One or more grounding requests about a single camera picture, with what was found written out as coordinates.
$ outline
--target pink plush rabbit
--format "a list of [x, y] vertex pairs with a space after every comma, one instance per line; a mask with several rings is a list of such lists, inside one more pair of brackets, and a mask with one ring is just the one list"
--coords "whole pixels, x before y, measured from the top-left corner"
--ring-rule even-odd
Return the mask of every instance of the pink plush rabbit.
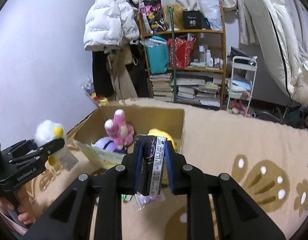
[[104, 128], [107, 135], [113, 139], [117, 149], [129, 146], [133, 143], [133, 126], [126, 123], [125, 113], [122, 109], [115, 111], [114, 118], [105, 122]]

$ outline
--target green pole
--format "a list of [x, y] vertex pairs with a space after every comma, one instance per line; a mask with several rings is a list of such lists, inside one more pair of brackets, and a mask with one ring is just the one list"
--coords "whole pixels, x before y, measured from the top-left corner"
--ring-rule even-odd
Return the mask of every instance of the green pole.
[[173, 94], [174, 94], [174, 102], [176, 103], [176, 93], [177, 93], [177, 87], [176, 87], [176, 51], [175, 51], [175, 33], [174, 33], [174, 19], [173, 19], [173, 11], [174, 8], [169, 7], [168, 12], [171, 17], [171, 28], [172, 28], [172, 44], [173, 44], [173, 79], [174, 79], [174, 89], [173, 89]]

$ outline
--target silver bolt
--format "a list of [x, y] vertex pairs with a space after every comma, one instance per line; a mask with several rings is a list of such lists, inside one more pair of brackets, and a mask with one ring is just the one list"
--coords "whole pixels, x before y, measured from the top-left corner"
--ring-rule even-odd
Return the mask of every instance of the silver bolt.
[[81, 175], [78, 176], [78, 179], [79, 179], [80, 181], [87, 180], [87, 178], [88, 178], [88, 175], [85, 174], [85, 173], [83, 173], [83, 174], [81, 174]]
[[229, 180], [230, 179], [230, 176], [227, 173], [222, 173], [220, 175], [220, 177], [221, 177], [222, 180]]
[[116, 169], [117, 171], [123, 171], [123, 170], [125, 170], [125, 166], [122, 165], [122, 164], [120, 164], [120, 165], [117, 165], [117, 166], [115, 167], [115, 169]]
[[183, 166], [183, 170], [185, 170], [185, 171], [191, 171], [191, 170], [193, 170], [193, 166], [192, 166], [192, 165], [189, 165], [189, 164], [185, 164], [185, 165]]

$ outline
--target open box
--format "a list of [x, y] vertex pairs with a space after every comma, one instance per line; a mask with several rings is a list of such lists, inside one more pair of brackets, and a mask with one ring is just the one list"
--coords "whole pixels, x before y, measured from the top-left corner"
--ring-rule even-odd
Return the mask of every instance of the open box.
[[[183, 109], [108, 104], [100, 106], [74, 136], [75, 144], [92, 163], [109, 169], [120, 164], [123, 160], [124, 154], [91, 146], [91, 143], [94, 144], [100, 138], [107, 136], [104, 124], [106, 120], [113, 118], [117, 109], [124, 110], [126, 122], [133, 125], [135, 135], [146, 135], [153, 128], [165, 131], [172, 136], [177, 144], [176, 152], [180, 153], [185, 117]], [[133, 152], [133, 145], [127, 149], [127, 152]]]

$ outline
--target purple plush toy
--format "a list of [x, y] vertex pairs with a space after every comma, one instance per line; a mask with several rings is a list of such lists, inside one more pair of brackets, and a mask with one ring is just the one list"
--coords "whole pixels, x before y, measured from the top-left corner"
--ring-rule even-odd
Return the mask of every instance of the purple plush toy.
[[117, 149], [114, 145], [114, 141], [109, 137], [103, 137], [99, 139], [95, 144], [94, 147], [99, 148], [101, 150], [112, 151], [116, 153], [126, 154], [126, 149], [123, 148], [121, 150]]

